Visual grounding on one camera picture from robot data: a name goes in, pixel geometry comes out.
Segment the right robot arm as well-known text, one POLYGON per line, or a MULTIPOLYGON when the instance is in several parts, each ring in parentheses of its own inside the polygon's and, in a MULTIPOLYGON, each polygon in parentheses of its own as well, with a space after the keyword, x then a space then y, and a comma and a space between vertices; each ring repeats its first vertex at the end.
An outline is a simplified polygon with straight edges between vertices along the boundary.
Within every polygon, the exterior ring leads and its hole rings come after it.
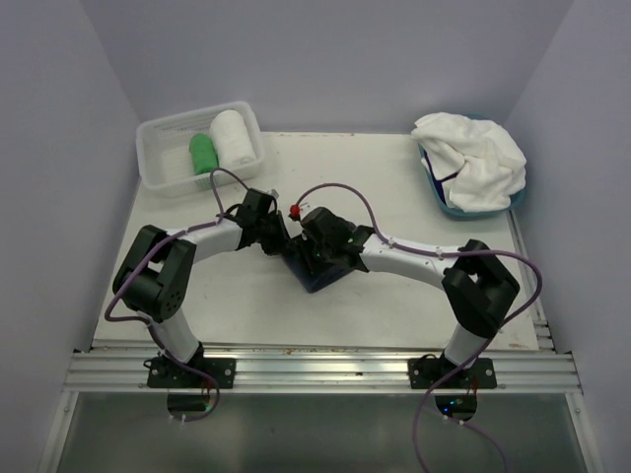
POLYGON ((318 207, 301 218, 303 235, 314 257, 351 271, 386 273, 433 286, 445 293, 456 318, 452 338, 442 353, 439 374, 458 387, 474 375, 483 344, 492 341, 513 305, 520 285, 488 247, 471 239, 463 247, 436 247, 394 239, 356 226, 318 207))

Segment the dark blue towel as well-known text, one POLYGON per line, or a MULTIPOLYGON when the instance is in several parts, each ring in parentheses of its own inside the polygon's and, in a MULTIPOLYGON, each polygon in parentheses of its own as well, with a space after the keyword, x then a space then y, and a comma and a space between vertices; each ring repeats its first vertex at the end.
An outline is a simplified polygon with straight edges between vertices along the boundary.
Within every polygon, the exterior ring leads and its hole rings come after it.
POLYGON ((352 272, 344 266, 325 261, 315 245, 302 236, 289 240, 282 259, 309 294, 332 285, 352 272))

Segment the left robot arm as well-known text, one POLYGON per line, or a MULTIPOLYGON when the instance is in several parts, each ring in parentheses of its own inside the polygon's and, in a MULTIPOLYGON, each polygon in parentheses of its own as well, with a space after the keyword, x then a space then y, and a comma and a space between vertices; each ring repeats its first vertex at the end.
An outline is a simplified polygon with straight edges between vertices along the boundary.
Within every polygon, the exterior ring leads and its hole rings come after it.
POLYGON ((248 190, 234 210, 220 213, 210 223, 174 231, 147 225, 113 278, 105 319, 145 324, 163 356, 172 360, 171 376, 182 386, 194 386, 204 377, 205 364, 199 358, 201 342, 182 309, 193 266, 254 244, 277 255, 288 240, 276 195, 256 189, 248 190))

